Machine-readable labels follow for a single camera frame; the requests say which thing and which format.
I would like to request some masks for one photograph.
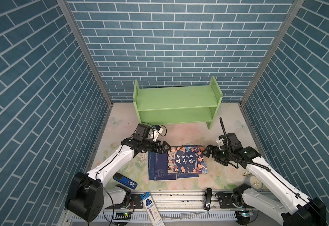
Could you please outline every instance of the floral table surface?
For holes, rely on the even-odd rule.
[[[159,140],[164,140],[171,146],[176,145],[215,145],[218,136],[222,134],[219,123],[222,117],[227,133],[235,133],[243,147],[251,146],[257,150],[255,142],[246,126],[245,120],[236,103],[221,103],[211,130],[205,123],[169,124],[168,133]],[[130,136],[136,129],[139,120],[133,103],[115,103],[109,116],[108,124],[103,133],[98,151],[94,158],[92,169],[101,164],[108,156],[115,152],[121,140]],[[241,166],[222,166],[213,158],[205,158],[208,173],[200,174],[197,178],[183,178],[168,181],[148,180],[148,154],[140,153],[133,160],[124,165],[119,172],[138,183],[136,190],[202,190],[233,189],[242,184],[246,172]],[[113,188],[118,182],[111,179],[106,188]]]

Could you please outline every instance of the green shelf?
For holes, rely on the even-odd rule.
[[[223,94],[215,77],[208,86],[140,89],[135,80],[133,103],[140,122],[175,124],[206,122],[211,129]]]

